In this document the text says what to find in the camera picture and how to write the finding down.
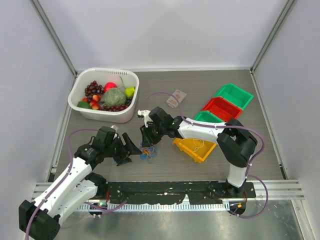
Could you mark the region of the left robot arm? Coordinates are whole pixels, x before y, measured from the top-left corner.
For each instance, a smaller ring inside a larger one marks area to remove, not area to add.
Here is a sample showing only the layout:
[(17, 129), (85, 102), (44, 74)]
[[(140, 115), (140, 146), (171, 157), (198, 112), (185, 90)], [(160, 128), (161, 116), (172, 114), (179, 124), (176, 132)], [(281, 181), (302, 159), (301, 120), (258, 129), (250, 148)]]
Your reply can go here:
[(142, 152), (127, 133), (119, 135), (116, 126), (103, 126), (88, 143), (70, 154), (70, 162), (60, 176), (33, 201), (24, 200), (18, 208), (19, 228), (25, 239), (53, 240), (66, 219), (86, 200), (102, 199), (107, 180), (93, 172), (106, 158), (120, 166), (131, 155)]

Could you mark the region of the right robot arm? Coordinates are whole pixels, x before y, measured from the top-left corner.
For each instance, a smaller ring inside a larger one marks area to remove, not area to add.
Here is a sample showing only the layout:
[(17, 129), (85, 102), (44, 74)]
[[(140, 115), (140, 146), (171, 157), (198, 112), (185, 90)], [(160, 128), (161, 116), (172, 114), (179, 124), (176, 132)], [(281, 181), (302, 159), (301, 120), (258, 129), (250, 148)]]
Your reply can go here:
[(158, 144), (164, 136), (174, 139), (197, 139), (219, 146), (229, 162), (226, 193), (236, 198), (244, 192), (248, 164), (258, 142), (238, 120), (210, 123), (184, 116), (173, 118), (161, 107), (151, 111), (139, 110), (137, 116), (144, 120), (144, 124), (140, 127), (143, 147)]

